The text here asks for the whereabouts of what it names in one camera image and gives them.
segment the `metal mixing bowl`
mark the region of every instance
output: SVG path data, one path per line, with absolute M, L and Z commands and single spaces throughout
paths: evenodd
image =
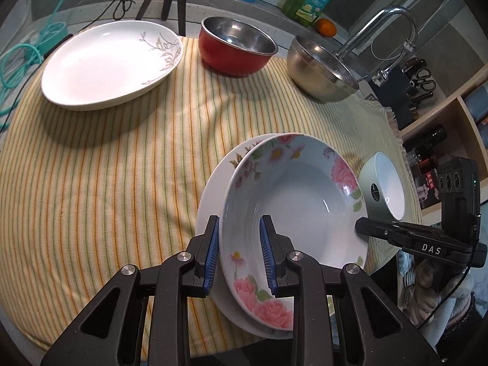
M 212 16 L 202 21 L 200 56 L 212 68 L 231 75 L 261 70 L 278 52 L 273 39 L 240 20 Z
M 304 92 L 323 102 L 339 102 L 358 91 L 349 69 L 332 53 L 297 35 L 286 58 L 288 73 Z
M 202 21 L 202 27 L 210 36 L 241 51 L 265 56 L 278 52 L 276 43 L 269 35 L 237 19 L 211 16 Z

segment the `striped tablecloth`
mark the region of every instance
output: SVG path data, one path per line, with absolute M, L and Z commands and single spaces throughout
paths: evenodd
M 245 139 L 310 134 L 357 174 L 382 151 L 401 176 L 405 220 L 421 222 L 394 120 L 378 103 L 354 95 L 318 104 L 296 88 L 279 58 L 252 76 L 224 77 L 204 68 L 196 39 L 185 38 L 184 46 L 168 79 L 128 103 L 92 112 L 59 108 L 42 95 L 41 68 L 16 111 L 0 152 L 0 302 L 43 348 L 123 265 L 150 267 L 186 248 L 206 181 Z M 371 239 L 366 270 L 395 252 Z M 192 356 L 259 340 L 210 298 L 190 299 L 188 319 Z

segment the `screw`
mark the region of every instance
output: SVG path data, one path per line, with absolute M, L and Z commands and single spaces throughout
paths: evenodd
M 293 252 L 290 252 L 288 257 L 293 261 L 300 261 L 301 259 L 303 259 L 303 253 L 295 250 Z
M 132 275 L 133 273 L 136 272 L 136 268 L 132 264 L 128 264 L 122 267 L 120 269 L 120 272 L 123 273 L 124 275 Z
M 350 273 L 351 275 L 356 275 L 359 273 L 359 271 L 361 271 L 361 269 L 359 268 L 359 266 L 357 264 L 354 264 L 354 263 L 346 264 L 346 272 L 347 273 Z
M 189 252 L 180 252 L 178 256 L 176 256 L 179 261 L 188 261 L 191 259 L 191 253 Z

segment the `faucet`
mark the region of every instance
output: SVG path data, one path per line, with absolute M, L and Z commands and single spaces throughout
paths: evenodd
M 412 52 L 415 48 L 415 41 L 417 40 L 418 30 L 417 24 L 415 23 L 415 19 L 413 18 L 411 12 L 404 8 L 399 7 L 397 5 L 391 5 L 389 7 L 385 7 L 380 10 L 374 17 L 368 21 L 361 29 L 359 29 L 355 34 L 351 36 L 351 38 L 346 41 L 346 43 L 335 52 L 336 58 L 338 58 L 341 62 L 344 58 L 362 41 L 366 39 L 366 37 L 370 36 L 374 31 L 376 31 L 382 24 L 386 22 L 386 20 L 391 15 L 404 15 L 407 17 L 408 21 L 410 22 L 411 32 L 408 39 L 405 40 L 403 43 L 403 49 L 400 55 L 394 60 L 394 62 L 390 63 L 386 68 L 380 70 L 372 77 L 373 82 L 381 87 L 387 80 L 390 72 L 395 68 L 400 61 L 404 58 L 404 56 Z

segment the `scissors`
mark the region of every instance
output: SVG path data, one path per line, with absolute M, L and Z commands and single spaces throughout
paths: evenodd
M 402 66 L 402 73 L 405 74 L 409 79 L 412 79 L 415 77 L 415 73 L 418 72 L 418 70 L 426 67 L 427 62 L 425 59 L 413 57 Z
M 432 76 L 432 73 L 429 69 L 421 68 L 419 69 L 414 77 L 410 80 L 410 85 L 412 87 L 420 88 L 426 92 L 432 92 L 436 87 L 437 84 L 434 80 L 428 79 Z

